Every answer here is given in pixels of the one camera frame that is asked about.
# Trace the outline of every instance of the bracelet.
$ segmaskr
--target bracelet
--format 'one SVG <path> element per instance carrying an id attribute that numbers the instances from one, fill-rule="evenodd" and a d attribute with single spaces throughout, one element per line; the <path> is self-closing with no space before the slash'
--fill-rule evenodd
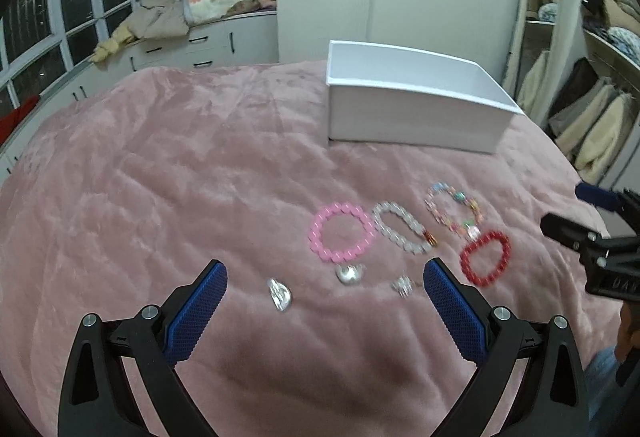
<path id="1" fill-rule="evenodd" d="M 483 247 L 487 245 L 491 240 L 497 240 L 502 245 L 502 256 L 500 257 L 500 261 L 498 265 L 495 266 L 495 269 L 489 273 L 484 278 L 480 278 L 472 269 L 469 264 L 469 255 L 472 254 L 479 247 Z M 496 278 L 498 278 L 504 270 L 507 268 L 509 263 L 509 258 L 511 257 L 511 244 L 509 243 L 509 237 L 507 237 L 501 231 L 489 231 L 488 233 L 482 235 L 478 240 L 471 242 L 468 244 L 460 253 L 460 266 L 462 267 L 462 272 L 465 274 L 466 278 L 469 282 L 479 287 L 484 287 L 489 285 Z"/>
<path id="2" fill-rule="evenodd" d="M 473 212 L 474 218 L 463 221 L 463 223 L 458 224 L 452 222 L 444 213 L 438 211 L 436 203 L 433 201 L 433 197 L 435 194 L 440 192 L 447 192 L 451 195 L 452 199 L 455 202 L 463 204 L 471 209 Z M 424 204 L 427 206 L 427 209 L 431 212 L 431 215 L 436 219 L 439 224 L 443 224 L 447 226 L 450 231 L 458 234 L 460 237 L 466 237 L 467 239 L 473 241 L 477 240 L 480 236 L 480 228 L 479 224 L 484 220 L 484 217 L 480 213 L 480 208 L 475 199 L 468 199 L 463 192 L 456 191 L 453 186 L 449 186 L 444 182 L 438 182 L 429 188 L 429 192 L 427 194 L 427 198 L 424 200 Z"/>
<path id="3" fill-rule="evenodd" d="M 409 229 L 411 229 L 419 237 L 426 239 L 426 242 L 411 242 L 396 230 L 391 229 L 389 226 L 383 223 L 382 218 L 380 218 L 380 214 L 387 212 L 393 213 L 394 215 L 400 217 L 404 221 L 404 223 L 409 226 Z M 404 251 L 413 253 L 414 255 L 428 253 L 432 247 L 438 245 L 436 239 L 426 229 L 424 229 L 424 226 L 422 226 L 422 224 L 420 224 L 411 213 L 409 213 L 407 210 L 405 210 L 395 202 L 381 202 L 379 204 L 376 204 L 373 208 L 373 223 L 375 224 L 376 229 L 387 239 L 395 242 L 397 245 L 402 247 Z"/>
<path id="4" fill-rule="evenodd" d="M 324 226 L 324 223 L 328 219 L 337 215 L 352 215 L 353 217 L 356 217 L 362 223 L 362 227 L 366 232 L 364 239 L 346 251 L 331 251 L 330 249 L 326 249 L 321 242 L 320 233 L 322 231 L 322 226 Z M 316 218 L 311 225 L 311 230 L 309 231 L 309 247 L 311 247 L 311 251 L 318 254 L 322 261 L 331 260 L 334 263 L 340 263 L 354 260 L 362 255 L 367 251 L 367 249 L 369 249 L 369 246 L 371 245 L 371 242 L 373 242 L 375 236 L 376 229 L 371 222 L 370 217 L 360 206 L 354 206 L 350 203 L 334 203 L 331 206 L 321 208 L 316 215 Z"/>

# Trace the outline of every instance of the white beaded bracelet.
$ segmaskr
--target white beaded bracelet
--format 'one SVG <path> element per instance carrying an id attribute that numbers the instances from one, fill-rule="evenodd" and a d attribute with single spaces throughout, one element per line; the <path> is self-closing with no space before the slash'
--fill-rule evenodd
<path id="1" fill-rule="evenodd" d="M 396 230 L 391 229 L 389 226 L 383 223 L 380 215 L 387 212 L 393 213 L 394 215 L 400 217 L 404 221 L 404 223 L 409 226 L 409 229 L 411 229 L 416 235 L 426 239 L 425 242 L 411 242 L 411 240 L 407 240 L 406 237 L 403 237 Z M 422 224 L 420 224 L 411 213 L 409 213 L 407 210 L 405 210 L 395 202 L 381 202 L 379 204 L 376 204 L 376 206 L 373 208 L 372 216 L 373 223 L 380 234 L 384 235 L 387 239 L 402 247 L 404 251 L 413 253 L 414 255 L 420 255 L 422 253 L 428 253 L 432 247 L 437 245 L 436 239 L 433 238 L 433 236 L 424 228 L 424 226 L 422 226 Z"/>

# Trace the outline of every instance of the white storage bin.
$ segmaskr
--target white storage bin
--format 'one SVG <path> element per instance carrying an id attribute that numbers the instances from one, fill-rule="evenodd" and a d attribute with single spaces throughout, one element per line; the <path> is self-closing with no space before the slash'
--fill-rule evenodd
<path id="1" fill-rule="evenodd" d="M 493 153 L 520 107 L 475 62 L 394 45 L 332 41 L 329 138 Z"/>

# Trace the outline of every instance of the metal bolt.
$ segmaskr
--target metal bolt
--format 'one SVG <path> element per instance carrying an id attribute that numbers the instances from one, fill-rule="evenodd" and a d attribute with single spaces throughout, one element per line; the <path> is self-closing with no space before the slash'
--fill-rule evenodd
<path id="1" fill-rule="evenodd" d="M 142 318 L 145 320 L 152 320 L 156 316 L 158 316 L 158 307 L 155 305 L 147 305 L 142 309 Z"/>
<path id="2" fill-rule="evenodd" d="M 556 324 L 556 327 L 558 327 L 559 329 L 565 329 L 569 327 L 569 323 L 567 322 L 564 316 L 556 316 L 554 318 L 554 323 Z"/>
<path id="3" fill-rule="evenodd" d="M 498 320 L 506 321 L 511 318 L 511 312 L 506 307 L 496 307 L 494 309 L 495 317 Z"/>
<path id="4" fill-rule="evenodd" d="M 95 322 L 98 321 L 98 317 L 95 314 L 88 314 L 84 318 L 82 318 L 82 325 L 85 327 L 91 327 Z"/>

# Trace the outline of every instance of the bed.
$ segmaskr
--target bed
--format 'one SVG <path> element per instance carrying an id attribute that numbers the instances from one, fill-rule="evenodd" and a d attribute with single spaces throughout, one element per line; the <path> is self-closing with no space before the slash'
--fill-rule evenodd
<path id="1" fill-rule="evenodd" d="M 439 240 L 430 256 L 468 283 L 463 240 L 423 204 L 437 181 L 475 197 L 485 229 L 511 239 L 509 267 L 482 289 L 492 305 L 535 321 L 562 313 L 583 364 L 614 342 L 619 304 L 586 295 L 577 256 L 540 233 L 549 211 L 605 228 L 575 199 L 575 170 L 536 125 L 514 117 L 493 156 L 327 143 L 324 68 L 142 70 L 42 125 L 0 190 L 0 370 L 45 437 L 56 434 L 82 316 L 130 317 L 191 283 L 211 258 L 227 266 L 229 287 L 177 371 L 221 437 L 430 435 L 474 366 L 424 291 L 402 298 L 390 286 L 402 274 L 420 280 L 425 256 L 379 237 L 360 259 L 362 283 L 345 287 L 310 251 L 307 232 L 322 205 L 393 200 Z M 346 218 L 323 233 L 332 247 L 359 236 Z M 498 256 L 487 247 L 472 265 L 486 274 Z M 284 313 L 271 277 L 292 292 Z M 127 367 L 149 429 L 164 435 Z"/>

